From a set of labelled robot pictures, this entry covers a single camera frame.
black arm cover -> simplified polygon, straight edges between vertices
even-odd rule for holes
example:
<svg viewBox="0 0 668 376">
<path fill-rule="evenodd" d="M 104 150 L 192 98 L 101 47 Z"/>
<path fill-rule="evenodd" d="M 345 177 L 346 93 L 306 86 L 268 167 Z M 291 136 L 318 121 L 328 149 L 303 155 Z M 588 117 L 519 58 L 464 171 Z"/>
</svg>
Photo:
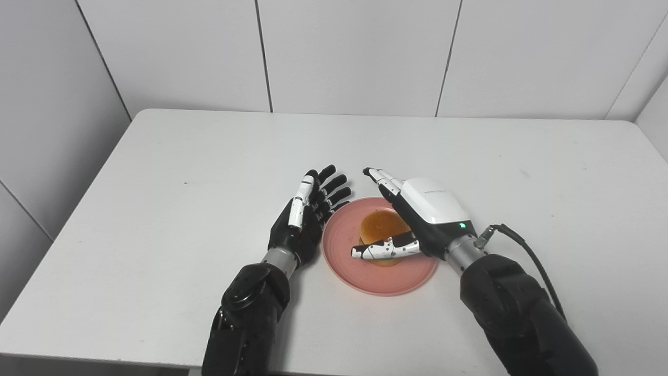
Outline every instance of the black arm cover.
<svg viewBox="0 0 668 376">
<path fill-rule="evenodd" d="M 547 293 L 515 261 L 475 261 L 462 274 L 460 297 L 511 376 L 599 374 Z"/>
<path fill-rule="evenodd" d="M 202 376 L 267 375 L 276 325 L 288 301 L 290 285 L 278 268 L 244 266 L 222 296 Z"/>
</svg>

silver cylinder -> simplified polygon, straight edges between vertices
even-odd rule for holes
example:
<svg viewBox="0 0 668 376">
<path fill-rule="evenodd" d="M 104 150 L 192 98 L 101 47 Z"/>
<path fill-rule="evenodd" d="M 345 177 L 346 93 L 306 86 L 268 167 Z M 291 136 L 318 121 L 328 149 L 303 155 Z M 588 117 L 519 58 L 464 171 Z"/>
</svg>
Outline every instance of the silver cylinder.
<svg viewBox="0 0 668 376">
<path fill-rule="evenodd" d="M 282 248 L 271 248 L 268 250 L 262 262 L 268 262 L 281 269 L 288 279 L 290 279 L 292 273 L 297 269 L 297 257 L 292 252 Z"/>
<path fill-rule="evenodd" d="M 448 245 L 449 254 L 446 261 L 460 276 L 474 261 L 485 256 L 473 243 L 476 241 L 471 235 L 464 235 L 452 241 Z"/>
</svg>

connector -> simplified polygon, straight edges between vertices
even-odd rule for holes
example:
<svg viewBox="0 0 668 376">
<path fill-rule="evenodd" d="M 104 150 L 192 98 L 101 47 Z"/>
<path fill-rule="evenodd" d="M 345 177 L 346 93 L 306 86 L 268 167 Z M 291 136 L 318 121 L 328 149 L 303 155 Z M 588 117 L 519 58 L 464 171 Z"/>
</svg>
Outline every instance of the connector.
<svg viewBox="0 0 668 376">
<path fill-rule="evenodd" d="M 494 235 L 494 232 L 496 231 L 496 228 L 493 225 L 489 225 L 485 231 L 483 231 L 480 236 L 478 236 L 478 239 L 473 242 L 473 245 L 478 248 L 479 250 L 482 250 L 485 248 L 487 243 L 490 241 L 492 238 L 492 235 Z"/>
</svg>

cable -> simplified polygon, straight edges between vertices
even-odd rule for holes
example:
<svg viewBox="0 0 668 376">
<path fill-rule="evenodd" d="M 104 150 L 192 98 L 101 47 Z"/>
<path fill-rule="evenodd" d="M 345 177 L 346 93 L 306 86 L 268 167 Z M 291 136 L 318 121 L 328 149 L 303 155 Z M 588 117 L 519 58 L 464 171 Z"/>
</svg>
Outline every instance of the cable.
<svg viewBox="0 0 668 376">
<path fill-rule="evenodd" d="M 489 239 L 492 237 L 492 234 L 494 233 L 494 230 L 498 230 L 500 233 L 505 234 L 510 239 L 513 239 L 522 248 L 524 248 L 526 253 L 529 255 L 529 257 L 531 257 L 531 260 L 536 265 L 536 268 L 538 269 L 538 273 L 540 273 L 540 276 L 542 277 L 543 282 L 545 282 L 545 287 L 547 287 L 548 292 L 550 292 L 550 296 L 552 297 L 552 301 L 554 302 L 554 307 L 556 308 L 556 311 L 559 312 L 561 317 L 564 318 L 564 321 L 566 321 L 566 315 L 564 314 L 564 309 L 561 306 L 561 302 L 559 301 L 559 297 L 557 297 L 557 295 L 556 295 L 556 291 L 554 291 L 554 286 L 552 285 L 552 282 L 550 281 L 550 277 L 548 277 L 547 272 L 545 271 L 545 268 L 543 268 L 543 265 L 540 263 L 540 260 L 538 259 L 538 256 L 536 256 L 534 251 L 526 243 L 526 240 L 524 240 L 524 238 L 522 238 L 520 236 L 520 234 L 513 231 L 513 229 L 506 226 L 504 223 L 501 223 L 500 225 L 490 225 L 489 227 L 487 227 L 487 229 L 480 236 L 480 242 L 478 244 L 476 244 L 476 247 L 481 248 L 480 247 L 481 245 L 482 245 L 482 247 L 484 247 L 484 244 L 486 244 L 489 241 Z"/>
</svg>

white wall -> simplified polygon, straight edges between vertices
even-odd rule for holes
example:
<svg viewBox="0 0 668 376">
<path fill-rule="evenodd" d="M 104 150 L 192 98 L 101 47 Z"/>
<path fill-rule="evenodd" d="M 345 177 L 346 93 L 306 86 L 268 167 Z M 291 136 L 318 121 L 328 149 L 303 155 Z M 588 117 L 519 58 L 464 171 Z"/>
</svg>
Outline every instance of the white wall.
<svg viewBox="0 0 668 376">
<path fill-rule="evenodd" d="M 640 113 L 636 124 L 668 161 L 668 78 Z"/>
<path fill-rule="evenodd" d="M 269 111 L 255 3 L 79 0 L 130 114 Z"/>
<path fill-rule="evenodd" d="M 252 1 L 80 1 L 131 114 L 269 109 Z M 459 0 L 257 3 L 274 111 L 436 113 Z M 632 120 L 668 71 L 666 14 L 464 0 L 439 116 Z"/>
<path fill-rule="evenodd" d="M 666 12 L 666 0 L 465 0 L 439 116 L 602 119 Z"/>
<path fill-rule="evenodd" d="M 434 116 L 459 0 L 260 0 L 275 112 Z"/>
<path fill-rule="evenodd" d="M 54 238 L 129 124 L 73 0 L 0 2 L 0 179 Z"/>
<path fill-rule="evenodd" d="M 643 57 L 633 68 L 606 119 L 635 121 L 668 75 L 668 17 L 652 37 Z"/>
</svg>

